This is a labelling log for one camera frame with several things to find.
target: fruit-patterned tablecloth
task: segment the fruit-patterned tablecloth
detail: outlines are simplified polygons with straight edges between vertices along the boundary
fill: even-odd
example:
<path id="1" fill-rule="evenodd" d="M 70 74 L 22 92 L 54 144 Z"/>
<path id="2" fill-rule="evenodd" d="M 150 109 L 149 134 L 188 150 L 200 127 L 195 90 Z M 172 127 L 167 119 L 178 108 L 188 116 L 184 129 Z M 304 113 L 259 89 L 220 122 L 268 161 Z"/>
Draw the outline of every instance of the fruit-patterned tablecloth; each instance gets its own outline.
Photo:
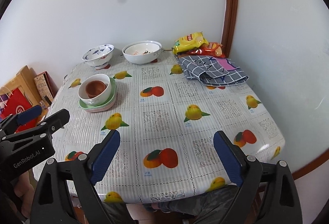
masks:
<path id="1" fill-rule="evenodd" d="M 48 115 L 62 108 L 70 121 L 53 135 L 54 157 L 64 161 L 103 140 L 108 129 L 121 135 L 120 147 L 104 179 L 95 186 L 108 201 L 150 203 L 202 194 L 230 180 L 213 147 L 223 130 L 245 154 L 266 162 L 285 140 L 261 100 L 246 84 L 207 88 L 187 80 L 171 52 L 157 62 L 129 63 L 114 56 L 111 66 L 95 70 L 77 65 L 55 97 Z M 115 105 L 100 113 L 79 107 L 78 86 L 95 74 L 116 79 Z M 38 179 L 45 162 L 34 168 Z M 72 182 L 69 189 L 75 192 Z"/>

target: person's leg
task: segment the person's leg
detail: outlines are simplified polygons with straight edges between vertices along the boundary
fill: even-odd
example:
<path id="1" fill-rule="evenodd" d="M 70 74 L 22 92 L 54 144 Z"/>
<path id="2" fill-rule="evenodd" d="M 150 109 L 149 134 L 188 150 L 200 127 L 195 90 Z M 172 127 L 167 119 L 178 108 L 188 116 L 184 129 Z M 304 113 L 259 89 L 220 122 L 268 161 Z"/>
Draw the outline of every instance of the person's leg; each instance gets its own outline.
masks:
<path id="1" fill-rule="evenodd" d="M 194 224 L 218 224 L 237 190 L 236 186 L 229 185 L 198 196 L 158 203 L 158 208 L 197 216 Z"/>
<path id="2" fill-rule="evenodd" d="M 104 203 L 103 206 L 115 224 L 136 224 L 124 203 Z"/>

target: red paper bag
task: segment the red paper bag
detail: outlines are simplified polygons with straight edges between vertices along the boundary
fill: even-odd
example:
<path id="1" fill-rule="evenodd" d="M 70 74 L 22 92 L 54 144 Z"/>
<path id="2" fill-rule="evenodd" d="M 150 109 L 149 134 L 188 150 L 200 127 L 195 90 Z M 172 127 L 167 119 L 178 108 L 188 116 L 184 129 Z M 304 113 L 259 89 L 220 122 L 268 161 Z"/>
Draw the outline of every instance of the red paper bag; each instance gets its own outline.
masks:
<path id="1" fill-rule="evenodd" d="M 4 110 L 2 111 L 0 117 L 5 119 L 10 114 L 18 114 L 21 112 L 26 111 L 27 109 L 31 108 L 32 105 L 29 101 L 25 98 L 25 96 L 21 93 L 21 91 L 16 88 L 12 91 L 12 94 L 9 96 L 9 99 L 6 103 Z M 30 129 L 35 127 L 37 120 L 31 120 L 30 122 L 26 123 L 23 126 L 20 126 L 16 132 L 23 131 L 26 129 Z"/>

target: brown bowl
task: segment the brown bowl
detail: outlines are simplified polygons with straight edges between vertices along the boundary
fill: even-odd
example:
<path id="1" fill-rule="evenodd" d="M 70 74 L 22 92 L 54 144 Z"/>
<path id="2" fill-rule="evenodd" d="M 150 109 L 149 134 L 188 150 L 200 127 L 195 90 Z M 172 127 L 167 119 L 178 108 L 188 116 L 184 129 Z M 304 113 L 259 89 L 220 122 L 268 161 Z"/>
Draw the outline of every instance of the brown bowl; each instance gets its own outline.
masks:
<path id="1" fill-rule="evenodd" d="M 86 85 L 86 93 L 90 99 L 100 95 L 105 89 L 105 83 L 99 80 L 91 81 Z"/>

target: yellow chip bag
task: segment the yellow chip bag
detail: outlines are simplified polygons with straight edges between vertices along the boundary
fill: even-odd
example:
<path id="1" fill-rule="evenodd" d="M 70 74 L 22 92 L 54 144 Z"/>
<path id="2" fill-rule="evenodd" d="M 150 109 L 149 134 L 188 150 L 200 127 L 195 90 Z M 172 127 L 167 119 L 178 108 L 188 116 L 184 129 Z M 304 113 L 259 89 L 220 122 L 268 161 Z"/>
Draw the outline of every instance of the yellow chip bag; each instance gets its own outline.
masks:
<path id="1" fill-rule="evenodd" d="M 185 37 L 179 38 L 173 48 L 173 53 L 185 52 L 193 49 L 198 49 L 203 43 L 208 41 L 203 37 L 202 32 L 195 32 Z"/>

